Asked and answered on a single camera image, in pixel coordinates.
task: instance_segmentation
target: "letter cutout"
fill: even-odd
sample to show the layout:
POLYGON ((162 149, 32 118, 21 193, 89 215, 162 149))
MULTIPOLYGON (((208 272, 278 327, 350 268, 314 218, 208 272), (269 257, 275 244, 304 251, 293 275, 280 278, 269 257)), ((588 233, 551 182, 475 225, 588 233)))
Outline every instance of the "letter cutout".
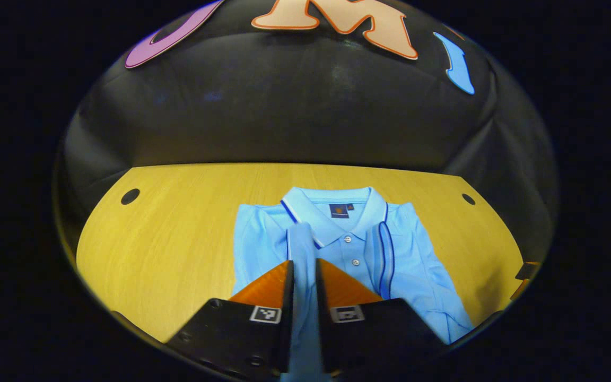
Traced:
POLYGON ((268 14, 251 24, 258 29, 315 29, 320 20, 308 14, 309 3, 341 34, 349 34, 371 17, 371 29, 364 32, 367 41, 410 60, 419 56, 409 40, 405 14, 376 0, 276 0, 268 14))
POLYGON ((204 5, 204 7, 196 10, 192 15, 190 15, 189 19, 187 19, 183 25, 180 26, 179 29, 174 31, 169 36, 164 37, 160 41, 153 43, 153 39, 155 36, 161 31, 156 31, 148 37, 145 37, 143 41, 138 43, 133 50, 126 57, 126 64, 124 65, 126 68, 134 68, 139 65, 143 65, 147 61, 159 56, 165 51, 172 48, 172 46, 176 45, 185 37, 189 36, 190 33, 194 32, 199 28, 204 22, 214 13, 214 11, 223 3, 224 0, 218 0, 217 2, 209 3, 204 5))
POLYGON ((461 50, 456 44, 446 39, 438 32, 433 32, 435 37, 442 41, 444 48, 447 51, 449 57, 449 69, 446 70, 449 79, 459 87, 459 89, 467 92, 468 94, 475 94, 473 84, 470 82, 470 75, 468 75, 468 67, 466 66, 466 60, 464 59, 464 51, 461 50))

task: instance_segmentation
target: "table surface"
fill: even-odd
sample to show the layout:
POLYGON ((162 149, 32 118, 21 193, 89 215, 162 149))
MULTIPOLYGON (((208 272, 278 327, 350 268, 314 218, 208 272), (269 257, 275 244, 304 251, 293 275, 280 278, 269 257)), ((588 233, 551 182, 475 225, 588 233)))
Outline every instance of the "table surface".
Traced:
POLYGON ((371 186, 388 203, 411 202, 476 326, 504 309, 520 285, 516 242, 461 177, 322 164, 133 167, 88 218, 77 270, 107 309, 165 342, 206 300, 231 296, 238 206, 276 205, 293 186, 371 186), (138 198, 122 205, 133 188, 138 198))

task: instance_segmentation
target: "shirt collar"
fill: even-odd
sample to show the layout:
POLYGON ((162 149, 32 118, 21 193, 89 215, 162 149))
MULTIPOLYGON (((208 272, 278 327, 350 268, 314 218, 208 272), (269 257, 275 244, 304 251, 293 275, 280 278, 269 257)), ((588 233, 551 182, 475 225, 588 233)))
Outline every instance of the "shirt collar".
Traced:
POLYGON ((366 232, 369 228, 385 222, 388 217, 388 203, 371 187, 357 189, 293 187, 282 198, 282 206, 294 222, 310 224, 313 240, 319 248, 332 244, 347 231, 318 210, 313 201, 336 204, 365 203, 360 220, 355 228, 350 230, 361 240, 366 240, 366 232))

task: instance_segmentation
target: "blue letter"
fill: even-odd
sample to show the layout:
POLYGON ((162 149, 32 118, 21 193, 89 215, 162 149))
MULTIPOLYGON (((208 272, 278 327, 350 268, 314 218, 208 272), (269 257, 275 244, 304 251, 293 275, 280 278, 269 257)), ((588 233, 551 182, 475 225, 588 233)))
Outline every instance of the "blue letter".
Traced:
POLYGON ((433 34, 442 41, 449 56, 449 69, 447 70, 449 79, 461 90, 468 94, 475 94, 475 89, 473 89, 473 84, 471 84, 470 76, 468 75, 464 51, 438 32, 433 32, 433 34))

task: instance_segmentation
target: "polo shirt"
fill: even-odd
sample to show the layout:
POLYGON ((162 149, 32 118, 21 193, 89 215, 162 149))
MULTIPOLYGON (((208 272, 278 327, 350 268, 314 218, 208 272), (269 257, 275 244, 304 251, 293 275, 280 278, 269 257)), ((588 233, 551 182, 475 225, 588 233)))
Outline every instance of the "polo shirt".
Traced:
POLYGON ((318 338, 316 258, 384 299, 404 298, 445 344, 473 329, 414 206, 387 203, 371 187, 293 187, 279 205, 240 205, 234 256, 233 293, 283 261, 294 261, 292 360, 303 348, 312 350, 302 341, 312 345, 313 337, 318 338))

